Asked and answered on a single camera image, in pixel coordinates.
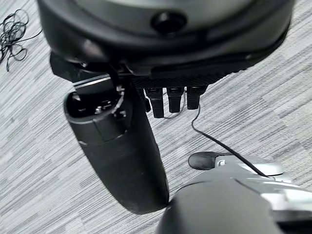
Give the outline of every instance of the black knob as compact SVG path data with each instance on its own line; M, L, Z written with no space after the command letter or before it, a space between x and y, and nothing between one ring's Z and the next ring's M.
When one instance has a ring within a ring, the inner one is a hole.
M152 19L151 25L157 32L168 35L179 32L186 23L186 17L180 13L163 12Z

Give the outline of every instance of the gray striped carpet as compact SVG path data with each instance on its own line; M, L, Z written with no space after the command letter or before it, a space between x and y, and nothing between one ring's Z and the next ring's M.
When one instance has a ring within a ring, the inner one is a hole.
M0 0L0 20L23 8L25 38L40 30L34 0ZM109 195L65 121L72 87L55 77L40 35L23 44L23 62L0 67L0 234L149 234L161 212L134 215ZM282 47L266 60L211 85L196 126L242 154L281 161L294 182L312 189L312 1L299 0ZM188 156L220 151L190 127L196 111L149 118L171 192L198 172Z

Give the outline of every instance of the black wire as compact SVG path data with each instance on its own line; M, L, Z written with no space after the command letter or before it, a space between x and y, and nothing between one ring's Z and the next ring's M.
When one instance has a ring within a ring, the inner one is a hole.
M10 69L10 58L14 58L16 61L22 61L26 58L27 49L20 45L20 42L33 39L42 32L42 30L40 30L36 35L21 40L25 35L28 23L29 15L23 9L16 10L0 23L0 65L9 54L6 61L7 71Z
M192 128L194 129L194 131L196 131L197 133L203 135L204 137L214 141L215 143L217 143L218 145L222 146L224 149L226 149L227 151L229 151L231 154L233 154L234 156L236 156L238 159L240 159L243 163L245 163L247 166L249 166L251 169L253 169L258 175L260 176L264 176L269 178L267 175L265 175L263 172L261 172L259 169L257 169L251 162L249 162L247 159L245 159L242 155L240 155L239 153L235 152L234 150L232 150L230 147L228 147L227 145L223 144L222 142L218 141L217 139L213 138L212 136L203 133L202 131L198 130L197 128L194 127L194 122L195 120L197 120L198 116L200 114L200 105L198 107L198 113L196 115L196 117L193 119L192 121Z

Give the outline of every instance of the tangled black cable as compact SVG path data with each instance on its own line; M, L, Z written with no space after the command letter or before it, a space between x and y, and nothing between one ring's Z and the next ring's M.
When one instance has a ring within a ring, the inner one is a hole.
M22 39L25 35L27 24L29 23L29 15L22 9L8 15L2 23L0 23L0 65L4 61L7 54L6 70L9 71L9 60L14 58L16 61L22 61L26 58L27 49L20 42L33 39L42 32L33 37Z

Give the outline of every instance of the black plastic housing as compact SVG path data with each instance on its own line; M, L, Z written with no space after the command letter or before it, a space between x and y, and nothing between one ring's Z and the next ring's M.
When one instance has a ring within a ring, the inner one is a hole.
M136 90L127 89L121 108L127 116L115 118L111 109L78 117L66 97L64 111L92 167L109 192L135 214L165 208L169 189L158 146Z

